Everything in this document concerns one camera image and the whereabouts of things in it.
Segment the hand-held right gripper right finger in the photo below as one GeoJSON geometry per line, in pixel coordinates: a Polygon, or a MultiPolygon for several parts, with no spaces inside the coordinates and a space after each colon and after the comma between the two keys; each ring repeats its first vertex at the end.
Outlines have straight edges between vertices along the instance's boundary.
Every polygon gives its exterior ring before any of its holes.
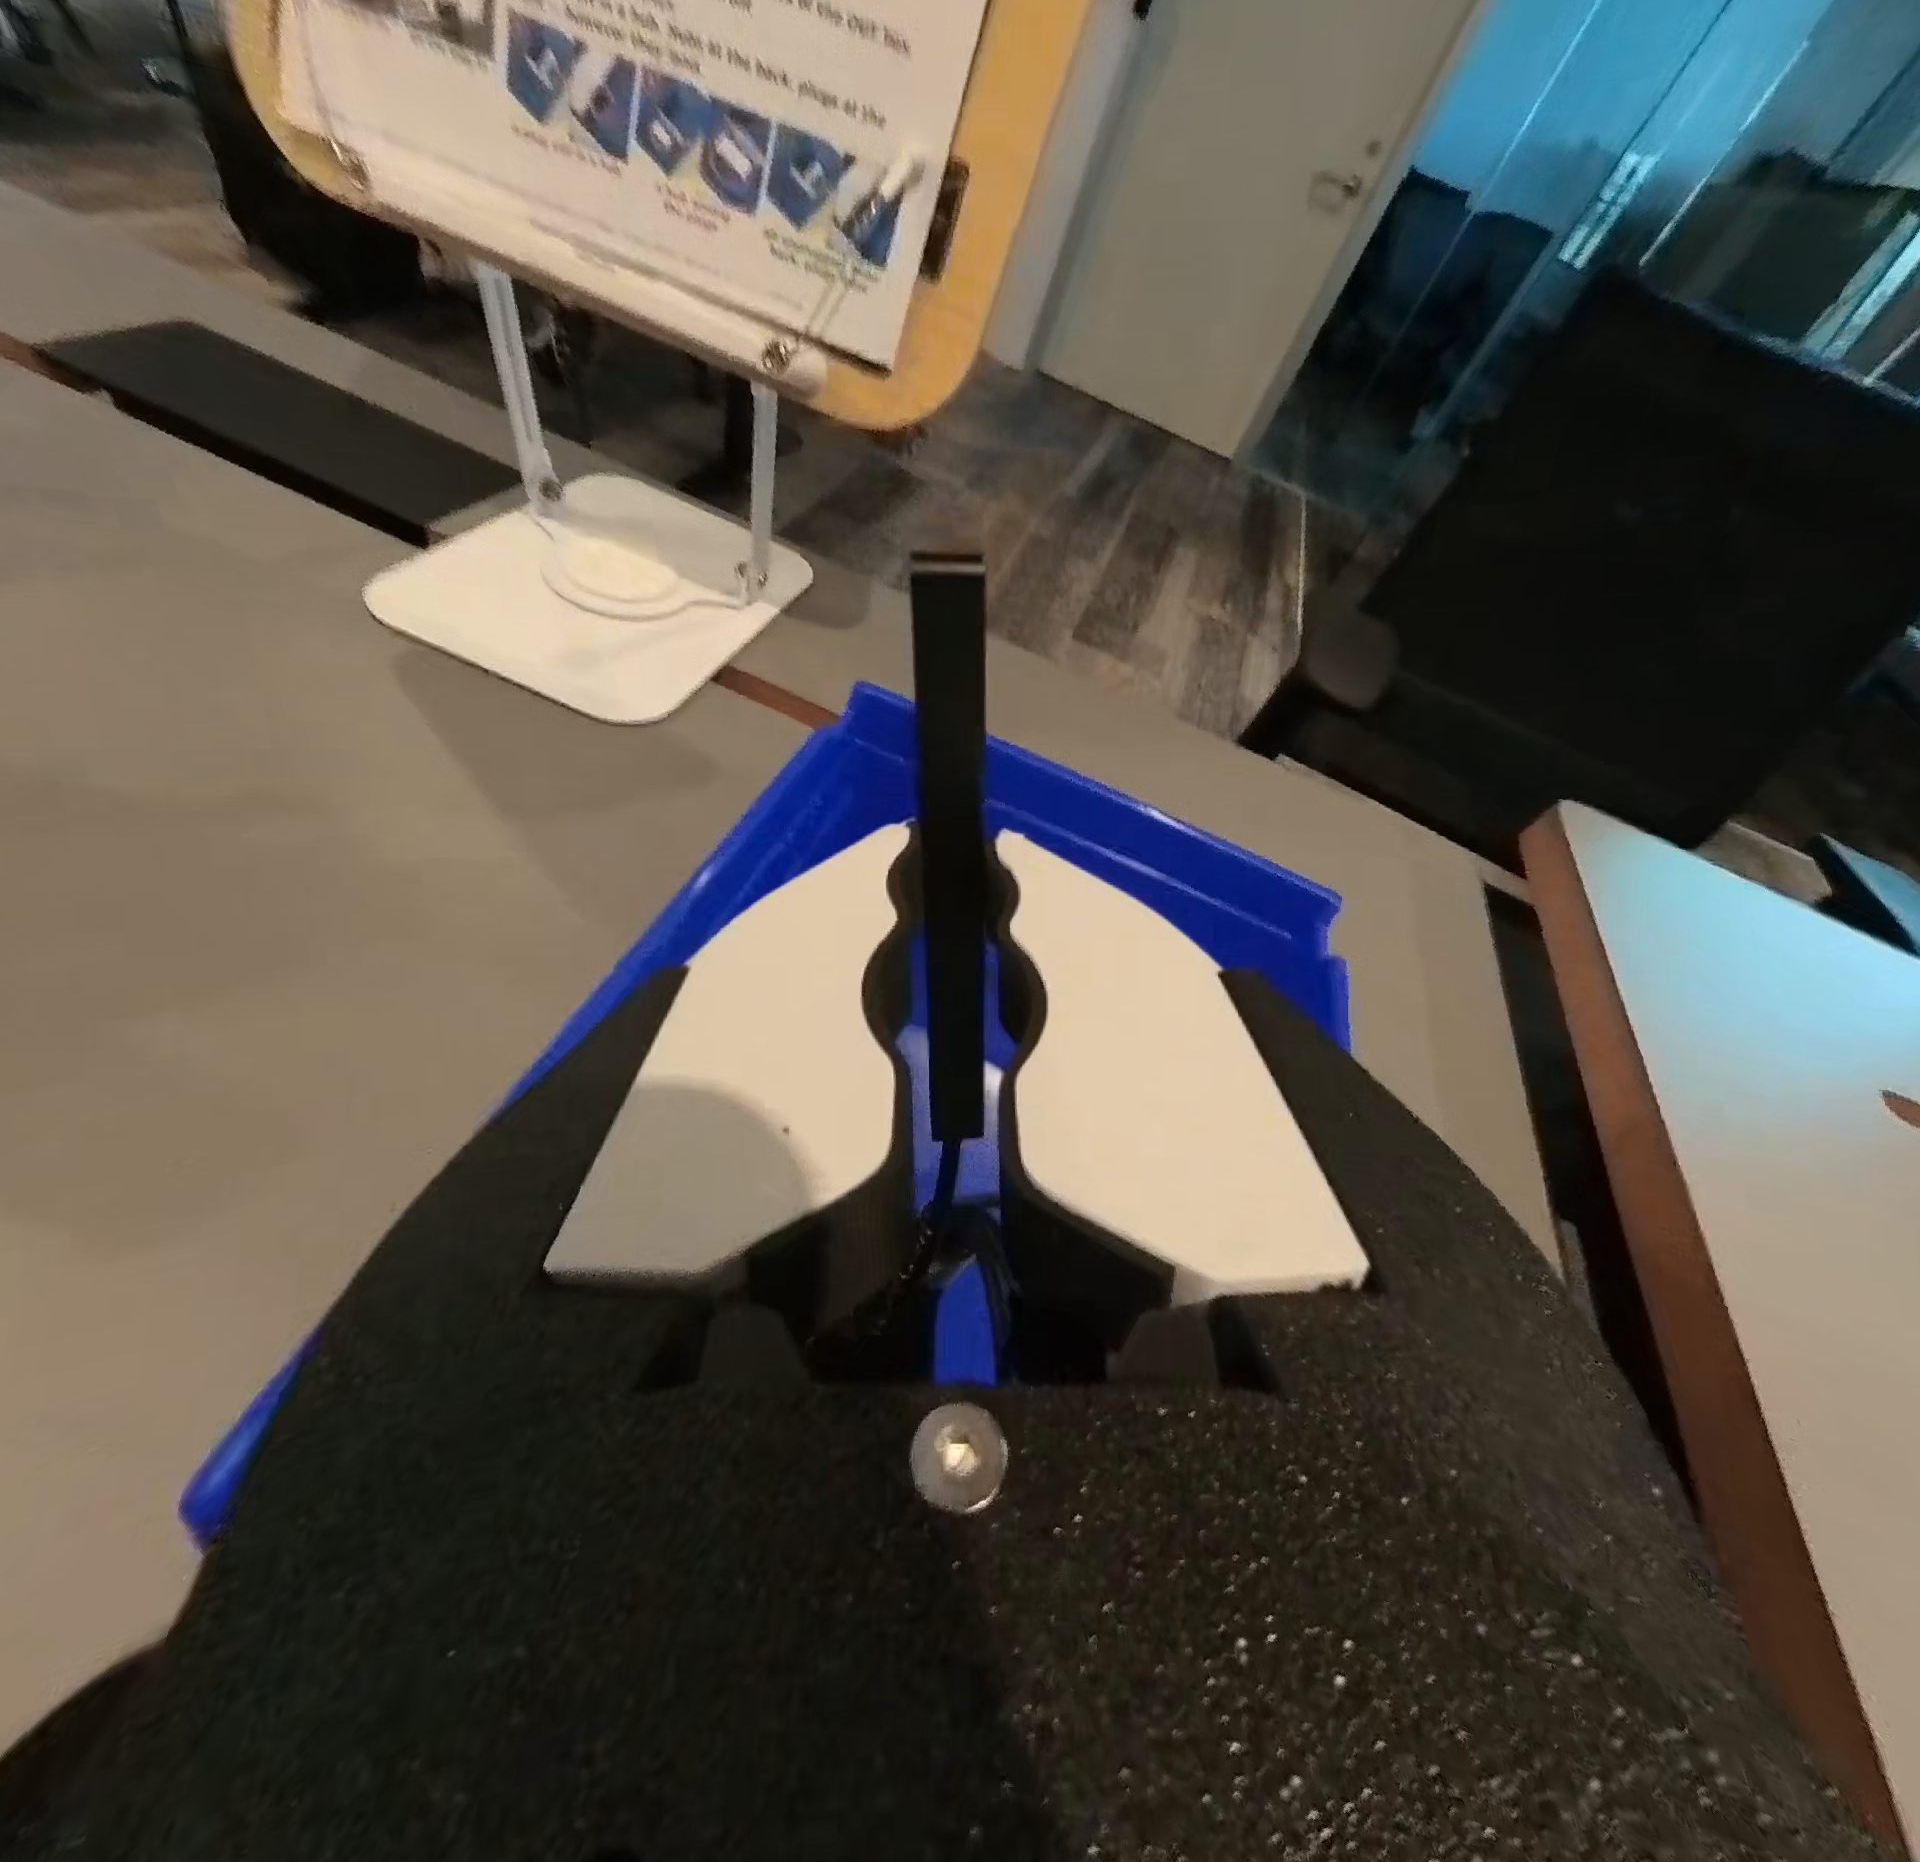
{"type": "Polygon", "coordinates": [[[1094,1316],[1364,1288],[1372,1263],[1197,941],[1006,830],[1002,977],[1032,984],[1006,1073],[1008,1258],[1094,1316]]]}

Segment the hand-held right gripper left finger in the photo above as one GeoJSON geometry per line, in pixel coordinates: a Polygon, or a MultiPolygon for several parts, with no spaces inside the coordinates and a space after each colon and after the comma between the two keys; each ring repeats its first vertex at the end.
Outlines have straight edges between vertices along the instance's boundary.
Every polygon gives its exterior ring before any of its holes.
{"type": "Polygon", "coordinates": [[[836,1332],[913,1255],[903,883],[882,824],[732,918],[647,987],[637,1073],[544,1274],[744,1299],[836,1332]]]}

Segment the blue plastic bin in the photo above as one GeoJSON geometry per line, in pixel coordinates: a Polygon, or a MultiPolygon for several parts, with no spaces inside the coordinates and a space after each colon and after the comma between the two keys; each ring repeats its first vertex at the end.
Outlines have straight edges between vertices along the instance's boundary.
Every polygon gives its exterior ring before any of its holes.
{"type": "MultiPolygon", "coordinates": [[[[1018,832],[1102,878],[1198,944],[1218,968],[1252,968],[1334,1040],[1352,1047],[1346,965],[1332,951],[1342,899],[1061,764],[1006,742],[986,745],[991,832],[1018,832]]],[[[748,905],[880,824],[917,810],[906,700],[857,683],[843,712],[781,765],[642,937],[595,984],[512,1101],[655,972],[690,962],[748,905]]]]}

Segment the black usb hub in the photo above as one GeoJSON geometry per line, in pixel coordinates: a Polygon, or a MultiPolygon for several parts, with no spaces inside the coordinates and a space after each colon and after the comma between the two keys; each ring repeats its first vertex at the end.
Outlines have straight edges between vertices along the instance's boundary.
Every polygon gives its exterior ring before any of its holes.
{"type": "Polygon", "coordinates": [[[906,563],[917,745],[917,842],[934,1141],[985,1131],[985,590],[977,556],[906,563]]]}

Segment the instruction board on stand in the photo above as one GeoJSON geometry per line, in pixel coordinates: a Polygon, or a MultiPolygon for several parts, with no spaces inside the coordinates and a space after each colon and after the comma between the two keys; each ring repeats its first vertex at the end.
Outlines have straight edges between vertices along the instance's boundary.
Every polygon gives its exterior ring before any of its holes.
{"type": "Polygon", "coordinates": [[[632,270],[616,299],[453,241],[374,199],[341,151],[285,114],[280,0],[225,0],[241,86],[277,151],[333,204],[467,266],[483,304],[522,500],[364,588],[384,629],[575,714],[674,714],[811,586],[773,534],[781,402],[874,437],[924,424],[967,380],[1094,0],[988,0],[891,370],[838,357],[632,270]],[[748,387],[744,517],[621,474],[562,479],[532,393],[515,285],[551,292],[748,387]]]}

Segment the white table with brown edge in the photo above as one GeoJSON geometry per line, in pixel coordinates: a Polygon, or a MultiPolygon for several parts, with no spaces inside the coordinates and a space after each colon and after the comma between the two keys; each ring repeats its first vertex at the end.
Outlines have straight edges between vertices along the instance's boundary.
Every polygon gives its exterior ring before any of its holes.
{"type": "Polygon", "coordinates": [[[1915,1856],[1915,958],[1584,806],[1521,859],[1720,1577],[1915,1856]]]}

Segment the white door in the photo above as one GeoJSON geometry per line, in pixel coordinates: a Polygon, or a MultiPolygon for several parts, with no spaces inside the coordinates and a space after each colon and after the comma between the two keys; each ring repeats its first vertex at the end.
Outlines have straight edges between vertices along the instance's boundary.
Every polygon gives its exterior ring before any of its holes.
{"type": "Polygon", "coordinates": [[[1241,458],[1487,3],[1147,0],[1039,367],[1241,458]]]}

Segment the printed instruction sheet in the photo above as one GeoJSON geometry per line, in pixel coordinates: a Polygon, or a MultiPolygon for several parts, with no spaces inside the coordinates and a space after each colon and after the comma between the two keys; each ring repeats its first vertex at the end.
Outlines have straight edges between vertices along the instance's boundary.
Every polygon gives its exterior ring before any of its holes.
{"type": "Polygon", "coordinates": [[[988,0],[280,0],[285,114],[374,199],[898,361],[988,0]]]}

